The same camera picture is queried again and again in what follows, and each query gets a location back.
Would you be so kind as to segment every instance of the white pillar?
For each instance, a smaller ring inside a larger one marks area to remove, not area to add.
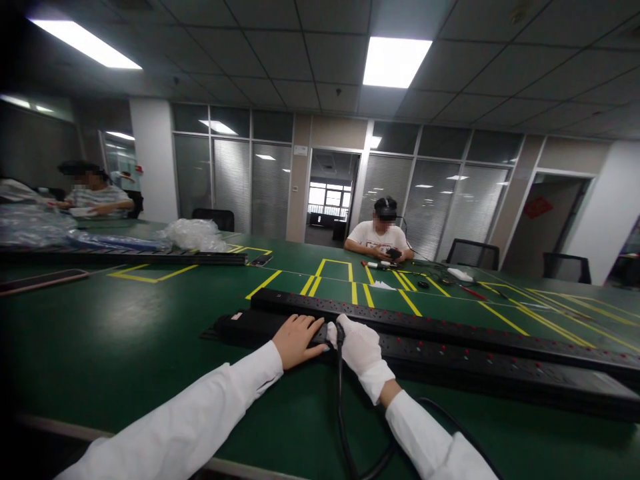
[[[132,98],[129,104],[135,156],[143,168],[141,187],[145,211],[140,218],[172,222],[178,219],[178,203],[171,105],[167,100],[146,98]]]

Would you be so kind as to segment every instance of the doorway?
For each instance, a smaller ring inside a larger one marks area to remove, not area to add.
[[[305,243],[342,248],[353,205],[359,153],[311,152]]]
[[[590,182],[586,178],[536,173],[502,270],[541,278],[542,254],[562,253]]]

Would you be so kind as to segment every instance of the fluorescent light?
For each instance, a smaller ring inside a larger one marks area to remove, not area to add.
[[[218,120],[206,121],[200,120],[201,123],[208,125],[211,130],[214,130],[218,133],[226,133],[227,135],[237,135],[236,132],[231,130],[228,126]]]
[[[34,20],[30,19],[42,30],[58,37],[73,48],[102,63],[109,68],[142,70],[140,65],[126,58],[118,50],[108,46],[91,32],[85,30],[76,22],[64,20]]]
[[[409,88],[431,42],[371,37],[363,85]]]
[[[133,138],[130,135],[127,135],[126,133],[120,133],[120,132],[107,132],[110,135],[113,135],[114,137],[120,137],[120,138],[124,138],[125,140],[135,140],[135,138]]]
[[[26,100],[20,100],[15,97],[10,97],[8,95],[0,95],[0,99],[6,102],[12,103],[14,105],[17,105],[18,107],[24,107],[29,109],[31,108],[31,104]]]

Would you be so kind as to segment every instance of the gloved hand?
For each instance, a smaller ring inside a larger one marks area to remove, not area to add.
[[[358,375],[362,388],[365,389],[373,404],[377,405],[385,382],[395,378],[387,362],[382,360],[380,337],[374,330],[350,320],[344,313],[338,316],[337,321],[345,331],[342,357],[351,370]],[[327,325],[327,337],[334,348],[337,348],[337,336],[337,328],[333,322],[330,322]]]

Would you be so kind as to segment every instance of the plastic bag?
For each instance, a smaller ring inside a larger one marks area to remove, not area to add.
[[[184,250],[226,252],[227,244],[222,240],[218,226],[211,220],[179,219],[155,233],[156,238],[169,239]]]
[[[70,244],[80,248],[124,248],[138,251],[171,250],[171,240],[140,240],[121,235],[94,235],[82,230],[72,230],[67,234]]]
[[[0,205],[0,245],[49,247],[64,245],[77,222],[46,205]]]

